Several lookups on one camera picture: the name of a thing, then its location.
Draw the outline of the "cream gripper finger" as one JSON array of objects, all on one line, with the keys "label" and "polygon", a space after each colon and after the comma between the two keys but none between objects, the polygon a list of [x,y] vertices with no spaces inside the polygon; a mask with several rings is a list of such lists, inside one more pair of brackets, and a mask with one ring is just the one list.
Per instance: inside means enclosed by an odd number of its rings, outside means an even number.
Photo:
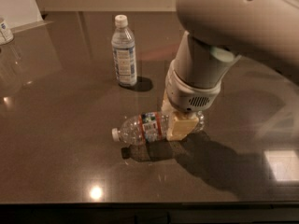
[{"label": "cream gripper finger", "polygon": [[172,113],[174,111],[174,107],[170,104],[170,101],[168,99],[166,91],[164,92],[164,97],[163,97],[163,101],[162,101],[161,111],[164,114],[169,114],[169,113]]},{"label": "cream gripper finger", "polygon": [[184,139],[199,123],[195,113],[184,114],[172,112],[168,117],[166,139],[168,141],[180,141]]}]

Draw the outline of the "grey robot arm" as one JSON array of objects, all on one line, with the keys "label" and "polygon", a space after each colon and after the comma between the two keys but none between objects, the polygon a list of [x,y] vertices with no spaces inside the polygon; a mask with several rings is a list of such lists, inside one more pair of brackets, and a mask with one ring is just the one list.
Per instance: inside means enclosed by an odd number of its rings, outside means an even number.
[{"label": "grey robot arm", "polygon": [[184,139],[211,107],[221,80],[243,56],[298,82],[299,6],[294,0],[176,0],[184,28],[170,63],[162,110],[166,139]]}]

